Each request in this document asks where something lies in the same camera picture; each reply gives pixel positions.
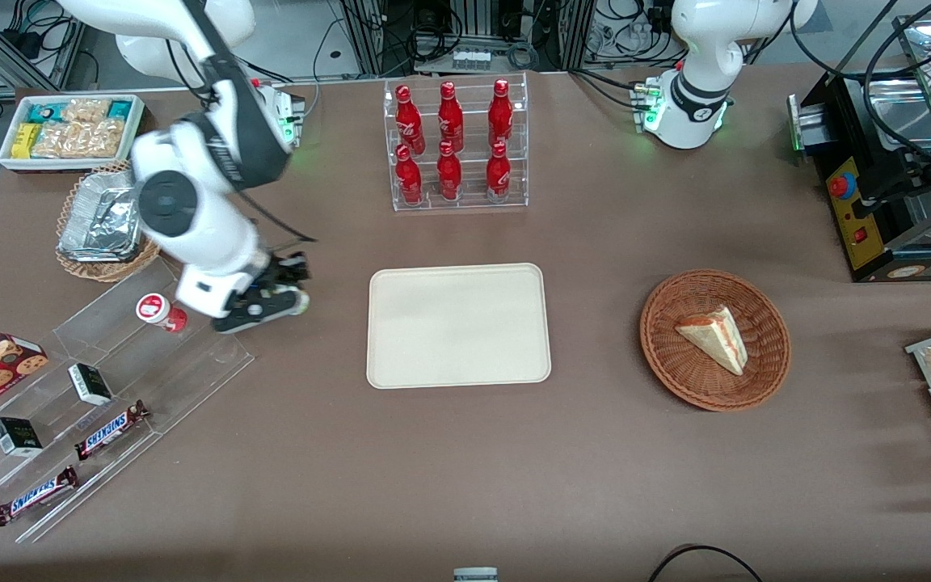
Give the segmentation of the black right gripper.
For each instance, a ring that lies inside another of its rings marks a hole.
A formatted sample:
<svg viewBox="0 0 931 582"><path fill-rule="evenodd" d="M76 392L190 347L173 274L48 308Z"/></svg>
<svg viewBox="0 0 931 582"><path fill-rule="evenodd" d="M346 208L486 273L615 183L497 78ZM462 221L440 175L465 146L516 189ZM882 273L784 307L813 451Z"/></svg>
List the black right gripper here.
<svg viewBox="0 0 931 582"><path fill-rule="evenodd" d="M278 296L301 291L304 281L310 278L310 263L305 251L296 251L285 257L273 255L269 265L256 277L252 288L261 296Z"/></svg>

